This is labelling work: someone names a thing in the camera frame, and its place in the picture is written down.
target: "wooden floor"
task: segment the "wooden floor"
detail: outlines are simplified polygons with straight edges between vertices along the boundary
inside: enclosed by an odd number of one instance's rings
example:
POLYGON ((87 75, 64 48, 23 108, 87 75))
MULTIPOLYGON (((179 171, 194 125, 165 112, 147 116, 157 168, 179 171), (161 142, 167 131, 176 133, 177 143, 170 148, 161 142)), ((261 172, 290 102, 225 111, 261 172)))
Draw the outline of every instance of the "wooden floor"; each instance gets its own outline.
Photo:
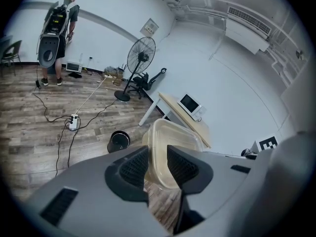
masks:
MULTIPOLYGON (((49 86, 36 89, 36 94, 48 107, 50 120, 76 112, 80 105, 99 85, 98 74, 82 73, 75 79, 63 71, 63 85, 57 86, 56 77, 48 76, 49 86)), ((39 80, 42 78, 39 69, 39 80)), ((36 87, 36 66, 16 67, 16 76, 8 68, 0 78, 0 160, 1 170, 12 194, 26 200, 36 189, 55 177, 58 141, 64 120, 48 123, 43 115, 41 101, 33 95, 36 87)), ((116 98, 114 91, 123 88, 113 85, 112 79, 104 81, 79 111, 82 125, 111 104, 116 98)), ((131 146, 142 143, 144 133, 161 114, 154 110, 143 126, 138 122, 145 114, 150 101, 138 99, 131 93, 131 101, 116 101, 78 132, 71 149, 70 166, 85 159, 107 154, 107 143, 116 130, 127 132, 131 146)), ((65 130, 60 143, 58 173, 67 169, 69 146, 74 133, 65 130)), ((170 232, 177 220, 180 191, 166 192, 157 185, 145 182, 150 197, 150 211, 170 232)))

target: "transparent plastic lid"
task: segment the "transparent plastic lid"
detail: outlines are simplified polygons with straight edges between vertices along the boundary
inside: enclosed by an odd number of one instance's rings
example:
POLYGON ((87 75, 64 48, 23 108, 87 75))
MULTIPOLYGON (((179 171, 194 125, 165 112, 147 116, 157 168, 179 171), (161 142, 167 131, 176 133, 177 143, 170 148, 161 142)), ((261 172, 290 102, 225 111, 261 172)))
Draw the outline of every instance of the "transparent plastic lid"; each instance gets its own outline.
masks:
POLYGON ((203 151, 201 138, 193 131, 165 119, 157 119, 149 129, 150 168, 157 181, 168 189, 178 185, 167 165, 167 145, 203 151))

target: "backpack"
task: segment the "backpack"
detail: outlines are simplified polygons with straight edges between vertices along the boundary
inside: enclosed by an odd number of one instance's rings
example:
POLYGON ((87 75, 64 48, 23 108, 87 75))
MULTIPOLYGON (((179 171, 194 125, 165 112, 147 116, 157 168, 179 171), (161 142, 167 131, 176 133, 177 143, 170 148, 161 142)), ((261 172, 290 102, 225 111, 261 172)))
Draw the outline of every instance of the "backpack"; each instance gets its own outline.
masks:
POLYGON ((68 26, 69 12, 74 6, 76 6, 74 2, 64 4, 63 1, 59 1, 44 23, 38 56, 39 64, 42 67, 49 68, 54 64, 59 46, 59 36, 68 26))

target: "person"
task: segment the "person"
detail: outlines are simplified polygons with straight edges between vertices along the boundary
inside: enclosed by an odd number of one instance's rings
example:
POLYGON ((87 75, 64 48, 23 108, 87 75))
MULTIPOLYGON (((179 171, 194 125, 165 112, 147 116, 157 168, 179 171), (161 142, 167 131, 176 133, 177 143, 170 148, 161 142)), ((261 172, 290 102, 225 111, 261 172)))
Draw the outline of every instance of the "person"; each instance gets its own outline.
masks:
MULTIPOLYGON (((74 2, 75 0, 64 0, 64 4, 69 5, 70 3, 74 2)), ((53 9, 58 5, 58 2, 53 4, 51 8, 49 9, 46 17, 45 22, 49 19, 50 14, 52 13, 53 9)), ((56 54, 56 61, 55 61, 55 71, 56 71, 56 77, 57 77, 57 85, 62 85, 62 78, 61 78, 61 58, 65 57, 65 50, 66 50, 66 38, 69 40, 73 36, 73 30, 75 28, 76 22, 78 20, 78 13, 79 13, 79 6, 76 5, 72 7, 69 11, 69 34, 66 36, 66 32, 68 29, 68 25, 66 25, 65 30, 60 34, 59 36, 59 46, 58 51, 56 54)), ((43 79, 41 82, 44 84, 44 86, 48 86, 48 79, 47 79, 47 68, 42 68, 43 73, 43 79)))

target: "standing fan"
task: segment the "standing fan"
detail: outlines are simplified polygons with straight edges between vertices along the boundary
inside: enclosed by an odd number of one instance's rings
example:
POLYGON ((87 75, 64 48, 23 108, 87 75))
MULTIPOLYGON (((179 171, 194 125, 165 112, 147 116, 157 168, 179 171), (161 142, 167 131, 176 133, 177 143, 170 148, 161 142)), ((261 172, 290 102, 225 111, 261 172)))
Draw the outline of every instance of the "standing fan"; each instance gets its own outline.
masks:
POLYGON ((117 90, 114 95, 117 99, 128 102, 130 96, 126 93, 126 89, 135 74, 142 73, 151 64, 156 51, 155 41, 151 37, 144 37, 132 46, 127 57, 127 67, 131 71, 132 76, 124 89, 117 90))

